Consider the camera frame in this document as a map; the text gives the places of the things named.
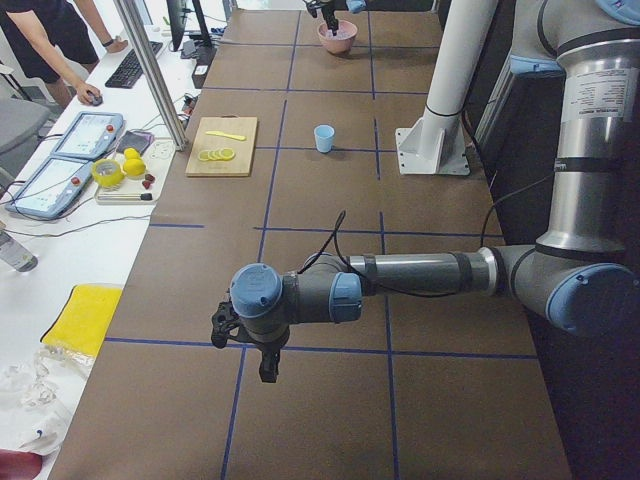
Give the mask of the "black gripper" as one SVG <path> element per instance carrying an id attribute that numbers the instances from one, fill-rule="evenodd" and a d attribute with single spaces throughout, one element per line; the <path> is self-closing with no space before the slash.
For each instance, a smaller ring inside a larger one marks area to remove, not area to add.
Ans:
<path id="1" fill-rule="evenodd" d="M 276 383 L 279 375 L 280 350 L 288 342 L 288 327 L 277 330 L 274 335 L 251 333 L 235 312 L 230 300 L 219 303 L 211 317 L 211 343 L 218 349 L 226 347 L 229 340 L 254 344 L 261 351 L 259 376 L 263 383 Z"/>

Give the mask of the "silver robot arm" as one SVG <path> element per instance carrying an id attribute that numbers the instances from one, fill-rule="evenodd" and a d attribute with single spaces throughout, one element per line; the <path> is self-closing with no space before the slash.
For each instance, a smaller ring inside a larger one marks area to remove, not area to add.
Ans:
<path id="1" fill-rule="evenodd" d="M 233 276 L 212 317 L 212 344 L 252 344 L 273 383 L 290 328 L 357 320 L 366 296 L 509 295 L 551 324 L 596 336 L 628 320 L 639 280 L 614 233 L 621 150 L 639 81 L 635 1 L 520 1 L 510 70 L 564 77 L 548 227 L 534 244 L 473 253 L 362 255 L 319 251 L 297 271 L 254 263 Z"/>
<path id="2" fill-rule="evenodd" d="M 357 14 L 367 8 L 367 2 L 365 0 L 304 0 L 303 3 L 305 4 L 307 12 L 313 18 L 317 18 L 318 13 L 321 13 L 327 29 L 333 35 L 336 35 L 339 30 L 339 21 L 335 16 L 336 10 L 346 10 L 350 13 Z"/>

